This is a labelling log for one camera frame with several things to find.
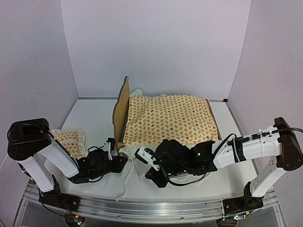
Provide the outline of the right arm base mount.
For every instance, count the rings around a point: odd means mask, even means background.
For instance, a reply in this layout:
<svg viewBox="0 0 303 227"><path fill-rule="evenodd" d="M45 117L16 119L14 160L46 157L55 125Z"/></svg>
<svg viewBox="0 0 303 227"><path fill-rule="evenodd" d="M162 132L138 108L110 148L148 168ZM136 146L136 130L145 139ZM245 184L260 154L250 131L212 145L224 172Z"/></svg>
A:
<svg viewBox="0 0 303 227"><path fill-rule="evenodd" d="M244 187L244 195L223 200L223 217L228 218L263 207L263 197L253 197L250 192L250 182Z"/></svg>

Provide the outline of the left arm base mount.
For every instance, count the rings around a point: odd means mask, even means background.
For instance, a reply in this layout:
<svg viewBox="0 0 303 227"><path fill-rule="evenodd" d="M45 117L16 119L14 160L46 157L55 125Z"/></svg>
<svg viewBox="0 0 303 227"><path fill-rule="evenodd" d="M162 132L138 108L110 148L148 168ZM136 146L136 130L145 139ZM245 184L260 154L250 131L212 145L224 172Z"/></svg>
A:
<svg viewBox="0 0 303 227"><path fill-rule="evenodd" d="M54 175L54 188L48 192L39 193L39 202L43 205L49 205L56 208L66 209L69 211L77 211L79 208L80 197L61 192L59 183Z"/></svg>

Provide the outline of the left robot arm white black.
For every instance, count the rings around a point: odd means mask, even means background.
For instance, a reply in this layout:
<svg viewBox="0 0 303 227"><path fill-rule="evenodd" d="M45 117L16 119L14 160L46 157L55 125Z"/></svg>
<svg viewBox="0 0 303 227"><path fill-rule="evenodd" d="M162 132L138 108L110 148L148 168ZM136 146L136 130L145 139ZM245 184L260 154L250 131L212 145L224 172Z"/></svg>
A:
<svg viewBox="0 0 303 227"><path fill-rule="evenodd" d="M73 184L97 183L106 174L121 173L128 158L112 155L115 139L98 147L85 148L86 133L81 129L53 130L45 118L13 123L7 133L8 155L45 192L54 207L63 203L56 178L45 162L51 162Z"/></svg>

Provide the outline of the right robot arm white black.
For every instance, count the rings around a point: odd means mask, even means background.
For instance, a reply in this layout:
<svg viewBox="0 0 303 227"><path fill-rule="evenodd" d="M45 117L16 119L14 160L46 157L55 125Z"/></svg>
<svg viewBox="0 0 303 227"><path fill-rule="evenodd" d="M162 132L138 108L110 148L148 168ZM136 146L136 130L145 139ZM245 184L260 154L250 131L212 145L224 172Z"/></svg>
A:
<svg viewBox="0 0 303 227"><path fill-rule="evenodd" d="M166 187L168 183L185 186L185 183L172 181L173 177L182 174L203 179L208 173L232 164L270 157L266 167L248 182L249 191L239 197L238 205L248 210L283 174L303 165L303 153L295 135L302 131L290 127L284 118L279 117L273 126L255 134L238 137L231 133L223 140L201 142L192 148L176 140L165 139L155 151L139 148L135 156L151 166L146 178L159 188Z"/></svg>

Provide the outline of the small duck print pillow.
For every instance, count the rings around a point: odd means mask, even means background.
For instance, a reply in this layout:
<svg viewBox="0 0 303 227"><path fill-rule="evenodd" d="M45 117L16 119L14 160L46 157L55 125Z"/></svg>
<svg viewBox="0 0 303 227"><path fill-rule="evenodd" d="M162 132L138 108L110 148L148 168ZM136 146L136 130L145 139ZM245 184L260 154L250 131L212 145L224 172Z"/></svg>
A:
<svg viewBox="0 0 303 227"><path fill-rule="evenodd" d="M85 147L86 133L82 129L52 130L57 141L76 159L86 157L88 152Z"/></svg>

